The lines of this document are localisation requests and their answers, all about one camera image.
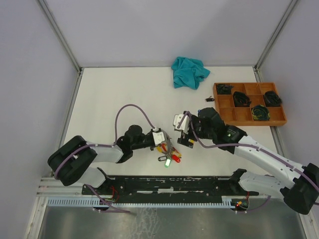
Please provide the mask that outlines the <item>large metal keyring yellow handle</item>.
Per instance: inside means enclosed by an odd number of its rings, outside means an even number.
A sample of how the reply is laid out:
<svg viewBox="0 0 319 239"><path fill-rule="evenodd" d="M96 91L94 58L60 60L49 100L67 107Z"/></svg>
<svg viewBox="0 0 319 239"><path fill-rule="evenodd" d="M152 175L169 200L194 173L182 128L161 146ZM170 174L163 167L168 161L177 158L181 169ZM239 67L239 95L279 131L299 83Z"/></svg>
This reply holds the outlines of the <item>large metal keyring yellow handle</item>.
<svg viewBox="0 0 319 239"><path fill-rule="evenodd" d="M171 137L168 135L167 132L163 131L164 133L164 142L160 143L156 149L158 152L163 153L165 156L169 157L173 154L173 144L171 142Z"/></svg>

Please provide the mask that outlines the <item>green tag key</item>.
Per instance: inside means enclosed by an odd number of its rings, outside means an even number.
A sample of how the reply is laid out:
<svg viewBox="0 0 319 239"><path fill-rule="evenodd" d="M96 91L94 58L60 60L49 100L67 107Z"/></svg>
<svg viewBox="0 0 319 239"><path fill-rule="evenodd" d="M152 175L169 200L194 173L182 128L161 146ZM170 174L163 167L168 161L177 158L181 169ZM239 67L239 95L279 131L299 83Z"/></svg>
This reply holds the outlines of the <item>green tag key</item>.
<svg viewBox="0 0 319 239"><path fill-rule="evenodd" d="M168 168L170 166L170 163L171 163L171 160L170 159L167 159L165 161L165 167Z"/></svg>

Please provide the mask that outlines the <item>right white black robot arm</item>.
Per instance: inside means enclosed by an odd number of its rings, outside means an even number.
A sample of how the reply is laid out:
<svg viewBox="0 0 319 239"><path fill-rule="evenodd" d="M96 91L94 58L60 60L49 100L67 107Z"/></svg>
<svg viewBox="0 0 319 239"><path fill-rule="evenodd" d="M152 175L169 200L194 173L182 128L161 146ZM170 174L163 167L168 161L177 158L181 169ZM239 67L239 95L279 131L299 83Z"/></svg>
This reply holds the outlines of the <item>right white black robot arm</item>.
<svg viewBox="0 0 319 239"><path fill-rule="evenodd" d="M229 190L257 192L282 200L295 212L307 215L319 203L319 168L302 165L264 147L244 130L225 124L214 108L204 108L193 115L188 111L175 115L173 126L181 133L177 142L193 148L198 142L203 148L218 148L259 166L268 175L258 175L237 169L229 181Z"/></svg>

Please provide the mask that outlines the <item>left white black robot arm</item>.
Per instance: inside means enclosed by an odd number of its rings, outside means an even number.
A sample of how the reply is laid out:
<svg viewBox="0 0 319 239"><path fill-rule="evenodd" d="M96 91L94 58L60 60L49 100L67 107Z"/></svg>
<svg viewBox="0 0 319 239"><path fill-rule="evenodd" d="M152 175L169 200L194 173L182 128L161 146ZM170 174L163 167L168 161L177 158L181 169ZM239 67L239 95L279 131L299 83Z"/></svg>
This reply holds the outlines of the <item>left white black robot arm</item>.
<svg viewBox="0 0 319 239"><path fill-rule="evenodd" d="M99 194L106 194L110 190L110 181L100 169L92 166L93 163L124 163L133 156L134 150L154 150L163 143L169 144L169 135L164 130L151 129L144 134L140 126L132 125L114 145L89 143L77 135L53 153L47 163L54 178L64 186L78 182L92 186Z"/></svg>

